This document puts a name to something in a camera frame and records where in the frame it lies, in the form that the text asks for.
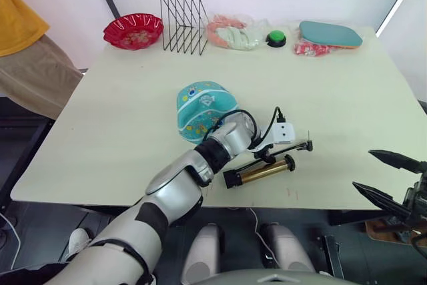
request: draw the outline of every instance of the person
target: person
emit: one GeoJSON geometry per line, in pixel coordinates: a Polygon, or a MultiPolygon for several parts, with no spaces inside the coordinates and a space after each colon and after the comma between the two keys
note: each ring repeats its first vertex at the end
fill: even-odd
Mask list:
{"type": "Polygon", "coordinates": [[[83,75],[48,29],[22,0],[0,0],[0,93],[57,119],[83,75]]]}
{"type": "Polygon", "coordinates": [[[78,253],[80,253],[89,243],[91,239],[88,233],[83,228],[75,229],[68,241],[68,254],[66,262],[57,262],[46,264],[38,270],[27,270],[20,268],[5,273],[0,273],[0,284],[4,285],[42,285],[57,275],[66,267],[78,253]]]}

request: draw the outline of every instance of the teal cushion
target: teal cushion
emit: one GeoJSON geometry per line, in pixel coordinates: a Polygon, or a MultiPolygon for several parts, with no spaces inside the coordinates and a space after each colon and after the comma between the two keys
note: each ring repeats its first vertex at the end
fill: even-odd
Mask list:
{"type": "Polygon", "coordinates": [[[222,115],[239,108],[234,96],[213,81],[199,81],[182,89],[176,106],[178,132],[195,144],[202,141],[222,115]]]}
{"type": "Polygon", "coordinates": [[[302,38],[321,45],[359,47],[363,42],[353,29],[330,23],[302,21],[300,32],[302,38]]]}

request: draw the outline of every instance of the white table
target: white table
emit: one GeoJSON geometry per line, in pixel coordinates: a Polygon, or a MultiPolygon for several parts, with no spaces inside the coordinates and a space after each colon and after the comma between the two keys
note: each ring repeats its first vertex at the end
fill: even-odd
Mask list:
{"type": "MultiPolygon", "coordinates": [[[[171,53],[159,41],[140,51],[108,45],[75,90],[31,165],[13,188],[14,200],[132,205],[150,179],[194,145],[177,133],[175,100],[184,86],[216,81],[241,108],[266,125],[274,106],[307,132],[313,152],[291,152],[296,170],[227,190],[218,174],[204,206],[375,209],[353,181],[402,201],[417,175],[368,154],[385,149],[427,158],[427,116],[373,30],[364,44],[326,57],[281,49],[251,52],[208,45],[202,56],[171,53]]],[[[227,168],[252,159],[241,155],[227,168]]]]}

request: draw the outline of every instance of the green button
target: green button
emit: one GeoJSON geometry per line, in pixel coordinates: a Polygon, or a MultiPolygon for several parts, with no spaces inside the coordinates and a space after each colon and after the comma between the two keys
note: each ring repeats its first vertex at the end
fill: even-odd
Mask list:
{"type": "Polygon", "coordinates": [[[268,37],[272,41],[282,41],[283,39],[285,39],[285,34],[283,31],[273,30],[271,33],[268,34],[268,37]]]}

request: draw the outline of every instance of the robot leg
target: robot leg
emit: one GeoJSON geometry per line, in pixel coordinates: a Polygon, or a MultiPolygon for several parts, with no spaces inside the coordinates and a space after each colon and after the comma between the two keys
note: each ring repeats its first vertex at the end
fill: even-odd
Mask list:
{"type": "Polygon", "coordinates": [[[182,271],[181,283],[190,285],[220,272],[224,233],[216,224],[203,227],[195,237],[182,271]]]}
{"type": "MultiPolygon", "coordinates": [[[[272,249],[282,270],[316,272],[300,241],[288,228],[279,224],[265,224],[260,234],[272,249]]],[[[265,250],[263,257],[268,256],[271,254],[265,250]]]]}

